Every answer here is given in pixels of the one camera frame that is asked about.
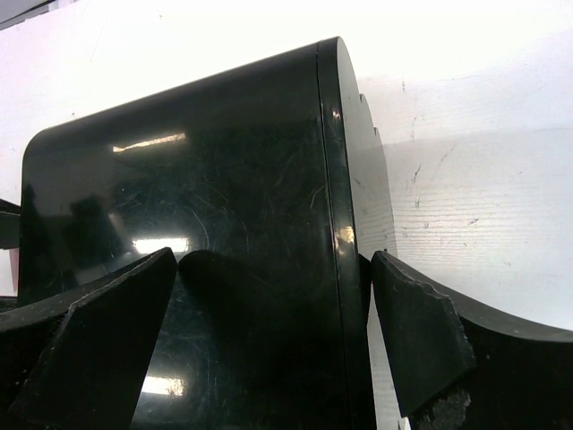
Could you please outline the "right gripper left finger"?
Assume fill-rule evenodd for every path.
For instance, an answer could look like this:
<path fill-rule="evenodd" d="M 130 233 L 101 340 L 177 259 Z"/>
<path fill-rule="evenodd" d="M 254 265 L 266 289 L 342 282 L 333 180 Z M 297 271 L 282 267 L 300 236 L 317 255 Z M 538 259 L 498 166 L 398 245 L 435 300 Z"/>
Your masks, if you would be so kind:
<path fill-rule="evenodd" d="M 78 288 L 1 313 L 3 429 L 126 429 L 177 263 L 163 248 Z"/>

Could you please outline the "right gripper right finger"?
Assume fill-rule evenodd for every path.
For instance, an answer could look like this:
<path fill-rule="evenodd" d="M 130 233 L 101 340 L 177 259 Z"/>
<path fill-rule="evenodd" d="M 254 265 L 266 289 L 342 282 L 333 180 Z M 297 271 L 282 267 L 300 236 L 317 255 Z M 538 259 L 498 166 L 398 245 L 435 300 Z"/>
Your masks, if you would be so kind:
<path fill-rule="evenodd" d="M 374 300 L 399 412 L 413 429 L 570 429 L 572 332 L 507 314 L 386 251 Z"/>

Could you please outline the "black drawer organizer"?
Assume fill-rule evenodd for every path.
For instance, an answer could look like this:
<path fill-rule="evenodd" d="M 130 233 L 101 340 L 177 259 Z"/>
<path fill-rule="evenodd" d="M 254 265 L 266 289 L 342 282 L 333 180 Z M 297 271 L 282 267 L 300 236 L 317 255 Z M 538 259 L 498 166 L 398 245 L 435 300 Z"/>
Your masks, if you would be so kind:
<path fill-rule="evenodd" d="M 134 429 L 373 429 L 359 239 L 389 210 L 380 136 L 341 38 L 34 136 L 29 304 L 168 247 L 179 262 Z"/>

